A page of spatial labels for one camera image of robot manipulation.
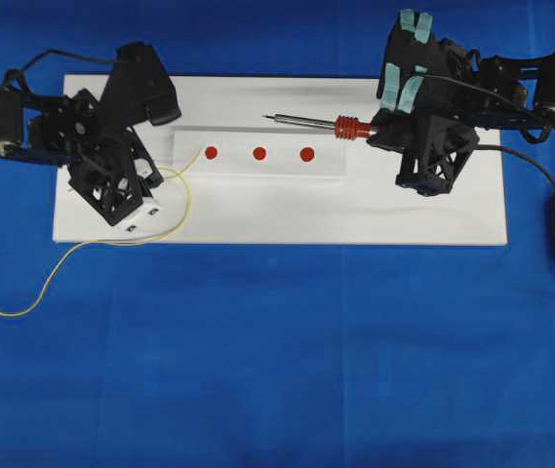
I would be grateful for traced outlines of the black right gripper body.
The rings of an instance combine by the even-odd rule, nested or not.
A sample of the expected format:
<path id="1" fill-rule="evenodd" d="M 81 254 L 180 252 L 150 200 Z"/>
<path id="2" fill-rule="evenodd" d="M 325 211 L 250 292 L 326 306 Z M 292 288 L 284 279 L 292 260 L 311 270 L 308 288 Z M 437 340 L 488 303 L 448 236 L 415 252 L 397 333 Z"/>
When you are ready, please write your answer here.
<path id="1" fill-rule="evenodd" d="M 414 136 L 403 151 L 395 183 L 425 197 L 449 194 L 479 143 L 476 130 L 453 119 L 420 114 Z"/>

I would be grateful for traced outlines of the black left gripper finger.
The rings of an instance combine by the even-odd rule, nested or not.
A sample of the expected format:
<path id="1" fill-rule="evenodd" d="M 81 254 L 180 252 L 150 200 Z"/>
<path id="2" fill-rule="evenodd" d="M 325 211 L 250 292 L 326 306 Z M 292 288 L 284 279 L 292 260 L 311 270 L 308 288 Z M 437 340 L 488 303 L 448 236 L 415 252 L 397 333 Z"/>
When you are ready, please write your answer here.
<path id="1" fill-rule="evenodd" d="M 152 168 L 152 170 L 153 170 L 153 174 L 152 174 L 152 176 L 150 177 L 150 188 L 151 188 L 151 190 L 152 190 L 152 189 L 154 189 L 154 188 L 159 187 L 159 186 L 163 183 L 164 178 L 163 178 L 163 176 L 161 175 L 161 173 L 159 172 L 159 170 L 157 169 L 157 167 L 156 167 L 156 165 L 155 165 L 153 159 L 151 158 L 151 156 L 150 156 L 149 154 L 148 154 L 148 156 L 147 156 L 147 160 L 148 160 L 148 162 L 150 163 L 151 168 Z"/>
<path id="2" fill-rule="evenodd" d="M 140 138 L 133 130 L 126 130 L 124 133 L 126 141 L 130 144 L 131 155 L 134 168 L 136 170 L 139 187 L 142 195 L 150 195 L 150 177 L 153 174 L 150 163 L 147 160 L 147 152 Z"/>

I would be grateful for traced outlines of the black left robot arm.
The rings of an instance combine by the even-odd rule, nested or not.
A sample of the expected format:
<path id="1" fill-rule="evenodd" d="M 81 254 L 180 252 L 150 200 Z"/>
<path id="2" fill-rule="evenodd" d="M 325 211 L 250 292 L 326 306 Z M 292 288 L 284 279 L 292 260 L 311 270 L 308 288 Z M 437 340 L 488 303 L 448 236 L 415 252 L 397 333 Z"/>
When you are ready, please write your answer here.
<path id="1" fill-rule="evenodd" d="M 131 234 L 161 208 L 153 190 L 163 177 L 135 127 L 179 116 L 166 78 L 115 71 L 101 96 L 37 95 L 15 71 L 0 88 L 0 159 L 64 167 L 68 184 L 108 225 Z"/>

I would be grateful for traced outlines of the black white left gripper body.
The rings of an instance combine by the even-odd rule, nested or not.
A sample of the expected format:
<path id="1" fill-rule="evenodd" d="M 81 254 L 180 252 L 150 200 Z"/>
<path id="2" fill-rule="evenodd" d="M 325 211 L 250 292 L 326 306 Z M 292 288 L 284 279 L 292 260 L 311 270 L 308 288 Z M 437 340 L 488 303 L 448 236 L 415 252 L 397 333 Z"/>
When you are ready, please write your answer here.
<path id="1" fill-rule="evenodd" d="M 110 226 L 134 214 L 151 195 L 142 195 L 125 131 L 83 145 L 68 165 L 69 185 Z"/>

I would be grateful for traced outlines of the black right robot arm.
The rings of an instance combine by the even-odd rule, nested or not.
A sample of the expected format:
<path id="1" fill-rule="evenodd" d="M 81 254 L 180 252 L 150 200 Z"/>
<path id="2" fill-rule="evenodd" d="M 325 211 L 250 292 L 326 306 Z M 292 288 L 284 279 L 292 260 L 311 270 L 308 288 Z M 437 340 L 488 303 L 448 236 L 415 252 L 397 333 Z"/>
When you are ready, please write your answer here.
<path id="1" fill-rule="evenodd" d="M 482 58 L 449 39 L 395 34 L 377 95 L 368 145 L 401 154 L 397 185 L 447 194 L 477 149 L 479 129 L 517 131 L 531 144 L 555 130 L 555 54 Z"/>

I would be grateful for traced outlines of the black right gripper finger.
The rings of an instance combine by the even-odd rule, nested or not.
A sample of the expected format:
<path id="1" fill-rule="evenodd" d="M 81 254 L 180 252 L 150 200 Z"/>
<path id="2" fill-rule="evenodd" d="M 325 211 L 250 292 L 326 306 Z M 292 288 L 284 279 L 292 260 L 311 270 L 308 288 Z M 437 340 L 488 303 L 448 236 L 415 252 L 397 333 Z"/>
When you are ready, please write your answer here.
<path id="1" fill-rule="evenodd" d="M 371 122 L 369 146 L 418 146 L 419 133 L 415 114 L 381 109 Z"/>

